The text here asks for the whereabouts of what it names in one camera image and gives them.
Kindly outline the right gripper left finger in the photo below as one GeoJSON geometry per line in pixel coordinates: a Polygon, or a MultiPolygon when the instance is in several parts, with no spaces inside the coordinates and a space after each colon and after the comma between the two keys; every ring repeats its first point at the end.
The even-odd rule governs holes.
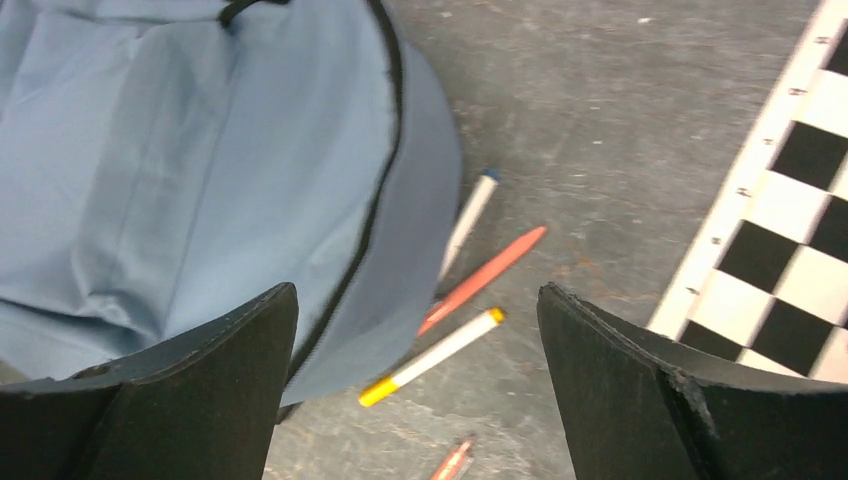
{"type": "Polygon", "coordinates": [[[283,283],[151,348],[1,389],[5,479],[259,479],[298,318],[283,283]]]}

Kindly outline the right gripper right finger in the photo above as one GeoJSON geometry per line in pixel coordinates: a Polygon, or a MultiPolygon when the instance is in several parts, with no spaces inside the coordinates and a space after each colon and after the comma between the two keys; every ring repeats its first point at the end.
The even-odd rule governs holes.
{"type": "Polygon", "coordinates": [[[702,353],[554,283],[537,318],[578,478],[846,477],[845,386],[702,353]]]}

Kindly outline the blue student backpack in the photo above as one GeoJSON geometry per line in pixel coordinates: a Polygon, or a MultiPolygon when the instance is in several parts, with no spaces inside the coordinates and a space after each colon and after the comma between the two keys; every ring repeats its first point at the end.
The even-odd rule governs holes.
{"type": "Polygon", "coordinates": [[[380,1],[5,1],[1,359],[63,378],[289,282],[282,406],[413,345],[463,159],[380,1]]]}

